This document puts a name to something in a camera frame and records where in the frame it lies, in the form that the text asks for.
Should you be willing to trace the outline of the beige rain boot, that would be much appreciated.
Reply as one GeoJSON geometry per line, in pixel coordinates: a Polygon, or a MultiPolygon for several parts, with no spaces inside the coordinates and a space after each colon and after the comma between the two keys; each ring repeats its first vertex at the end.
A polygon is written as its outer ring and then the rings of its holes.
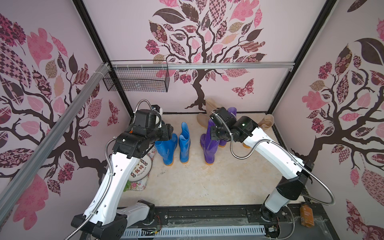
{"type": "Polygon", "coordinates": [[[197,121],[200,126],[203,128],[207,128],[210,120],[210,115],[212,114],[213,110],[219,109],[221,107],[220,104],[218,104],[215,100],[212,98],[206,99],[206,113],[199,113],[197,115],[197,121]]]}
{"type": "Polygon", "coordinates": [[[272,141],[273,139],[267,135],[266,131],[271,129],[275,123],[273,115],[265,115],[258,123],[257,127],[252,131],[252,136],[247,137],[243,141],[243,146],[246,148],[253,148],[254,145],[260,140],[272,141]]]}

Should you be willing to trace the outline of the blue rain boot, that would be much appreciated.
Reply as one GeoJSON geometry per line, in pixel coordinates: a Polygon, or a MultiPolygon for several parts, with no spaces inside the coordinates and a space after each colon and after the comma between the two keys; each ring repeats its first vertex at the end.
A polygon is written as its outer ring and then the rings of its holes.
{"type": "Polygon", "coordinates": [[[186,164],[189,161],[191,136],[187,123],[181,124],[182,132],[179,136],[179,147],[180,147],[180,161],[186,164]]]}
{"type": "Polygon", "coordinates": [[[176,134],[172,134],[172,138],[168,141],[156,141],[155,148],[159,155],[163,159],[163,163],[166,166],[171,166],[174,161],[174,153],[177,147],[178,137],[176,134]]]}

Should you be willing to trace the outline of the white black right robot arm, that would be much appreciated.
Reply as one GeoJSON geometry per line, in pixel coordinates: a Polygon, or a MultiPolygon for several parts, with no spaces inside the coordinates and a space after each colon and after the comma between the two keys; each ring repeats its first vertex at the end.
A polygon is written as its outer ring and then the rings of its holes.
{"type": "Polygon", "coordinates": [[[309,176],[303,168],[308,171],[311,171],[312,168],[272,140],[249,117],[243,116],[236,119],[233,114],[222,107],[214,110],[210,118],[215,124],[211,130],[213,140],[239,142],[251,147],[252,152],[258,152],[282,174],[282,179],[260,208],[263,220],[271,222],[283,206],[299,198],[309,176]]]}

